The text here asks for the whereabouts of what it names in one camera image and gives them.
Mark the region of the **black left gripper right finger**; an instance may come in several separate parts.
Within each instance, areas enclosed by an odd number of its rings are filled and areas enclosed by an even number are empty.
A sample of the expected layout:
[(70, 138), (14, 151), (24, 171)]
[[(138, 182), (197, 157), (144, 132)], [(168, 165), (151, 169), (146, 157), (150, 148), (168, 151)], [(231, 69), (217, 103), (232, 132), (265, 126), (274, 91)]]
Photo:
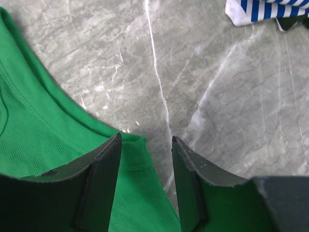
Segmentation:
[(306, 176), (232, 174), (172, 138), (172, 160), (184, 232), (306, 232)]

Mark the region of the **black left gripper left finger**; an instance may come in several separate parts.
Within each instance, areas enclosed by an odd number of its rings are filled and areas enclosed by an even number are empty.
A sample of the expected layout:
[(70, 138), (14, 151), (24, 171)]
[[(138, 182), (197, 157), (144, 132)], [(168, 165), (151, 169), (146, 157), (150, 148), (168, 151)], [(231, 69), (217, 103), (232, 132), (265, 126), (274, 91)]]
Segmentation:
[(3, 232), (106, 232), (122, 151), (116, 134), (40, 176), (0, 176)]

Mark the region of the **green tank top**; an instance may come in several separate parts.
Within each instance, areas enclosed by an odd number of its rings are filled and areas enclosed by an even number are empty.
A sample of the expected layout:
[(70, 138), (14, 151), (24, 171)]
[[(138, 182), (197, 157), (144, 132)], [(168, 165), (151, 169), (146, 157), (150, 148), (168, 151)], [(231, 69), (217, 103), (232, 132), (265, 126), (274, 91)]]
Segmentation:
[(107, 232), (178, 232), (146, 138), (84, 111), (53, 81), (5, 9), (0, 11), (0, 175), (40, 176), (121, 134), (122, 151)]

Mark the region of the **blue striped folded tank top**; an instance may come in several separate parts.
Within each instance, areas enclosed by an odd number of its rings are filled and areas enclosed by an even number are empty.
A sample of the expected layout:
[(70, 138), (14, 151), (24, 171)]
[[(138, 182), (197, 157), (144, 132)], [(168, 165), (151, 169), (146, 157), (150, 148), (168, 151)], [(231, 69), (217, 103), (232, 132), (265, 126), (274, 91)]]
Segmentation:
[(225, 14), (237, 26), (309, 14), (308, 0), (227, 0)]

